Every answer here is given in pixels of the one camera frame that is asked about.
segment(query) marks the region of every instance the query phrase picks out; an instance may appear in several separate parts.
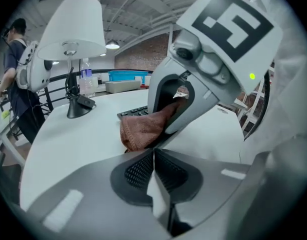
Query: mesh grille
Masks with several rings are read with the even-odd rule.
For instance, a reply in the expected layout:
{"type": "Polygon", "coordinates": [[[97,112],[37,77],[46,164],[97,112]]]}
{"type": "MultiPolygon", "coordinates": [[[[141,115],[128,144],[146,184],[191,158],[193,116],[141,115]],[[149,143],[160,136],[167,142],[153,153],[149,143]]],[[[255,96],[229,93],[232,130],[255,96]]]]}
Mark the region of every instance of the mesh grille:
{"type": "Polygon", "coordinates": [[[150,177],[154,170],[154,160],[152,155],[147,155],[138,162],[134,163],[124,173],[127,182],[143,191],[147,191],[150,177]]]}
{"type": "Polygon", "coordinates": [[[155,152],[154,160],[156,172],[168,193],[187,181],[188,173],[163,155],[155,152]]]}

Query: brown towel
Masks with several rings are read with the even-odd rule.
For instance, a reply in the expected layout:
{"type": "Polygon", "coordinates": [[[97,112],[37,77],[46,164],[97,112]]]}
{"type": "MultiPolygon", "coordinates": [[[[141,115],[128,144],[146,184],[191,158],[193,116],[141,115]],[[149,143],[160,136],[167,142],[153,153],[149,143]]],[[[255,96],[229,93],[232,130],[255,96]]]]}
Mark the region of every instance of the brown towel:
{"type": "Polygon", "coordinates": [[[120,138],[129,152],[143,150],[155,141],[163,132],[167,121],[186,104],[187,99],[176,97],[174,101],[156,113],[122,118],[120,138]]]}

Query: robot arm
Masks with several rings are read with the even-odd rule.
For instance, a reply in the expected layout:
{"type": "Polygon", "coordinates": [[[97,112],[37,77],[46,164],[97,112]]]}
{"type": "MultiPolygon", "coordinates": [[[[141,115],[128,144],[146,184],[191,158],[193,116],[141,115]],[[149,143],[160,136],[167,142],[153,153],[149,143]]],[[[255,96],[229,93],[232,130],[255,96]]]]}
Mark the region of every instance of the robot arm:
{"type": "Polygon", "coordinates": [[[172,102],[179,86],[189,90],[185,107],[167,123],[166,134],[184,128],[219,101],[250,94],[272,63],[282,30],[247,0],[198,0],[177,21],[183,28],[170,56],[151,76],[148,111],[172,102]]]}

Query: person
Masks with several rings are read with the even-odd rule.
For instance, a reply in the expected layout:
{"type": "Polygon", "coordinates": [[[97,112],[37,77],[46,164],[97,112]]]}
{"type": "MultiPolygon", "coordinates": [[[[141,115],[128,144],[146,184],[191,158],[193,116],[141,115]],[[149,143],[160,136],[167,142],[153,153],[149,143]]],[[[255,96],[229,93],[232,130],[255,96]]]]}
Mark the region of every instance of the person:
{"type": "Polygon", "coordinates": [[[24,39],[26,27],[26,21],[18,18],[11,24],[7,34],[8,49],[3,56],[4,75],[0,84],[0,97],[7,90],[11,109],[17,118],[16,124],[32,144],[45,122],[45,117],[38,95],[27,89],[20,89],[15,80],[19,60],[26,49],[23,44],[26,43],[24,39]]]}

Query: blue container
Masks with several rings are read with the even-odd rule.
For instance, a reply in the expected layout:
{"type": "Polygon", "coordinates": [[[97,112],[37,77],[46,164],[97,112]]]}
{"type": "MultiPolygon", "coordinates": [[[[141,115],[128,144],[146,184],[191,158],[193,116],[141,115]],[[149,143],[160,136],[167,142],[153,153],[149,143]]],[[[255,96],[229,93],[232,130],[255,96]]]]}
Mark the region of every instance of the blue container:
{"type": "Polygon", "coordinates": [[[135,80],[135,77],[142,77],[142,84],[145,84],[145,76],[148,75],[147,71],[134,71],[134,70],[118,70],[110,71],[109,81],[123,81],[123,80],[135,80]]]}

